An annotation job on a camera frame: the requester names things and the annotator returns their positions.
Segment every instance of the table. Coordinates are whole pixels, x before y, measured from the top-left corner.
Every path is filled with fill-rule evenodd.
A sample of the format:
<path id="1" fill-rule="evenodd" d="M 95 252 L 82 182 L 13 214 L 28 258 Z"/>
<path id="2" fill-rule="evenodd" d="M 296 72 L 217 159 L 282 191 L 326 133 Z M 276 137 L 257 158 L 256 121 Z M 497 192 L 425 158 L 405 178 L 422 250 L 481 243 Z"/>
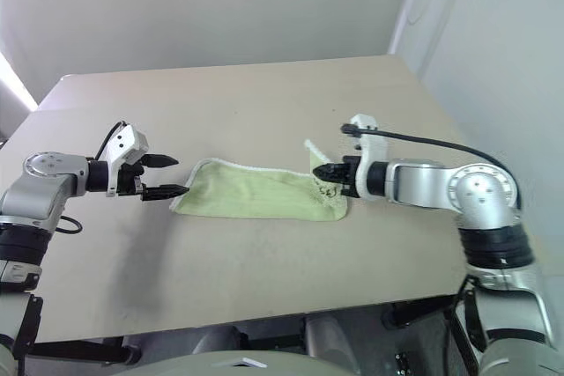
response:
<path id="1" fill-rule="evenodd" d="M 383 129 L 460 141 L 395 56 L 71 75 L 0 151 L 0 192 L 34 152 L 93 156 L 120 119 L 146 134 L 150 152 L 181 162 L 147 172 L 152 185 L 184 183 L 206 157 L 306 172 L 305 138 L 334 160 L 354 154 L 339 126 L 357 113 Z M 395 141 L 390 157 L 476 161 Z M 68 201 L 65 215 L 85 229 L 49 244 L 38 342 L 418 299 L 450 294 L 464 276 L 446 211 L 351 200 L 344 219 L 317 223 L 189 217 L 169 203 L 103 193 Z"/>

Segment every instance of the metal frame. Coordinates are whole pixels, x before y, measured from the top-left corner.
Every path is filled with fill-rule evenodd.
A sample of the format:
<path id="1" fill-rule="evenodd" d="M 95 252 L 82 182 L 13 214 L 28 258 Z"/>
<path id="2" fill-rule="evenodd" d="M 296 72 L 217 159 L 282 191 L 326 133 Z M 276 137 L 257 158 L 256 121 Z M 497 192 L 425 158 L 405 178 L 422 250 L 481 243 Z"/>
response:
<path id="1" fill-rule="evenodd" d="M 62 341 L 36 343 L 29 356 L 58 360 L 98 362 L 103 364 L 134 365 L 141 358 L 141 350 L 123 346 L 123 336 L 104 338 L 102 343 L 91 341 Z"/>
<path id="2" fill-rule="evenodd" d="M 382 324 L 386 329 L 406 328 L 415 321 L 446 310 L 452 306 L 453 299 L 454 295 L 444 295 L 394 303 L 392 310 L 382 314 Z"/>
<path id="3" fill-rule="evenodd" d="M 249 340 L 250 350 L 279 350 L 283 348 L 300 347 L 305 351 L 303 334 L 275 336 Z"/>
<path id="4" fill-rule="evenodd" d="M 450 309 L 445 310 L 443 314 L 445 320 L 450 322 L 450 333 L 452 334 L 452 337 L 455 340 L 456 347 L 458 348 L 462 360 L 464 361 L 466 371 L 470 376 L 478 376 L 479 363 L 476 359 L 476 356 L 474 355 L 470 340 L 466 336 L 460 320 L 456 316 L 456 313 L 453 313 L 453 311 Z"/>

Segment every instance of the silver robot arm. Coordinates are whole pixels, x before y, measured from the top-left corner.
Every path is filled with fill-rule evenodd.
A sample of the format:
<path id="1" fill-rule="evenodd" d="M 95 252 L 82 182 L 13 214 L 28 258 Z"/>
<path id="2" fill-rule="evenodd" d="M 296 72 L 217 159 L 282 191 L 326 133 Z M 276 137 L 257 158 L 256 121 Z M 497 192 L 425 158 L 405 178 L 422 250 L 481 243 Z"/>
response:
<path id="1" fill-rule="evenodd" d="M 381 132 L 357 122 L 342 130 L 359 145 L 367 145 L 359 138 Z M 464 293 L 466 329 L 471 343 L 484 352 L 481 375 L 564 372 L 562 356 L 554 349 L 543 277 L 521 224 L 516 182 L 507 170 L 488 163 L 446 168 L 429 160 L 369 166 L 358 156 L 343 160 L 319 166 L 314 174 L 343 183 L 344 195 L 369 201 L 384 196 L 392 203 L 456 213 L 472 284 Z M 357 189 L 360 184 L 365 189 Z"/>
<path id="2" fill-rule="evenodd" d="M 144 166 L 178 163 L 168 156 L 146 154 L 148 148 L 143 134 L 118 122 L 96 158 L 57 152 L 29 157 L 23 174 L 0 198 L 0 375 L 14 374 L 16 361 L 33 347 L 42 299 L 29 291 L 39 282 L 41 261 L 53 233 L 82 229 L 79 222 L 63 216 L 69 198 L 101 191 L 107 196 L 159 200 L 187 191 L 177 185 L 148 188 L 141 183 Z M 99 160 L 103 151 L 105 158 Z M 60 220 L 72 222 L 77 229 L 58 228 Z"/>

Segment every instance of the light green cloth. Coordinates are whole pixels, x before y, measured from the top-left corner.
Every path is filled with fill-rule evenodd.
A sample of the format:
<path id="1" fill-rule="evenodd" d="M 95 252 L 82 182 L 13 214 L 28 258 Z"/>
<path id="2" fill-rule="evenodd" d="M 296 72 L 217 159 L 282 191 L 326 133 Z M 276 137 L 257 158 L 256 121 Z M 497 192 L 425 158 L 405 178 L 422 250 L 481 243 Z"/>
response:
<path id="1" fill-rule="evenodd" d="M 328 161 L 306 141 L 311 169 Z M 340 184 L 312 173 L 241 166 L 221 159 L 200 161 L 186 186 L 190 191 L 170 206 L 176 213 L 208 217 L 339 220 L 346 214 Z"/>

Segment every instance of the black cable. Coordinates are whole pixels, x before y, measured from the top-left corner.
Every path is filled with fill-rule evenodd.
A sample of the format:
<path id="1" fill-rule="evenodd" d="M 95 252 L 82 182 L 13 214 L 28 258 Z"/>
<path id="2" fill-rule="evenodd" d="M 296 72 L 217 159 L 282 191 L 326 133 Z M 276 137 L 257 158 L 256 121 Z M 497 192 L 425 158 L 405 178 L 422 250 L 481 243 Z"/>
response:
<path id="1" fill-rule="evenodd" d="M 517 201 L 516 201 L 517 202 L 517 208 L 521 209 L 523 207 L 523 202 L 522 202 L 522 199 L 521 199 L 521 193 L 520 193 L 520 190 L 519 190 L 519 186 L 517 185 L 516 178 L 513 176 L 511 171 L 509 171 L 509 169 L 505 165 L 503 165 L 498 159 L 496 159 L 493 156 L 490 156 L 487 153 L 484 153 L 483 151 L 472 149 L 471 147 L 468 147 L 466 145 L 450 143 L 448 141 L 442 141 L 442 140 L 435 140 L 433 138 L 424 138 L 422 136 L 407 136 L 405 134 L 398 134 L 397 132 L 380 131 L 379 129 L 363 129 L 363 128 L 357 127 L 354 124 L 350 124 L 350 123 L 346 123 L 345 125 L 343 125 L 341 127 L 341 130 L 343 131 L 343 133 L 350 134 L 350 135 L 353 135 L 353 136 L 359 135 L 359 134 L 369 134 L 369 135 L 372 135 L 372 136 L 385 136 L 387 138 L 396 138 L 397 140 L 411 141 L 413 143 L 438 145 L 439 147 L 446 147 L 446 148 L 449 148 L 449 149 L 465 151 L 467 153 L 470 153 L 470 154 L 473 154 L 473 155 L 478 156 L 480 158 L 483 158 L 483 159 L 487 160 L 488 162 L 490 162 L 491 164 L 500 167 L 505 172 L 507 172 L 511 176 L 511 178 L 513 178 L 513 180 L 515 181 L 515 184 L 516 184 L 516 188 L 517 188 Z"/>
<path id="2" fill-rule="evenodd" d="M 78 222 L 76 219 L 73 219 L 72 217 L 68 217 L 68 216 L 61 216 L 60 217 L 61 220 L 66 220 L 67 222 L 71 222 L 72 224 L 74 224 L 77 229 L 64 229 L 64 228 L 55 228 L 56 232 L 60 232 L 60 233 L 79 233 L 82 231 L 82 224 L 80 222 Z"/>
<path id="3" fill-rule="evenodd" d="M 102 152 L 104 152 L 104 149 L 106 148 L 106 145 L 108 144 L 109 139 L 112 137 L 112 135 L 115 133 L 115 131 L 118 128 L 125 127 L 126 125 L 127 125 L 126 121 L 119 121 L 116 125 L 114 125 L 112 127 L 112 129 L 106 135 L 106 138 L 104 138 L 104 141 L 102 142 L 100 149 L 96 153 L 96 156 L 94 156 L 94 160 L 100 160 L 100 156 L 102 155 Z"/>
<path id="4" fill-rule="evenodd" d="M 450 330 L 451 330 L 451 321 L 456 318 L 456 305 L 462 299 L 464 295 L 464 289 L 466 285 L 470 281 L 470 275 L 466 275 L 464 280 L 460 284 L 458 291 L 456 292 L 455 297 L 452 300 L 452 306 L 450 308 L 450 319 L 445 322 L 445 329 L 444 329 L 444 345 L 442 348 L 442 372 L 444 376 L 449 376 L 449 347 L 450 347 Z"/>

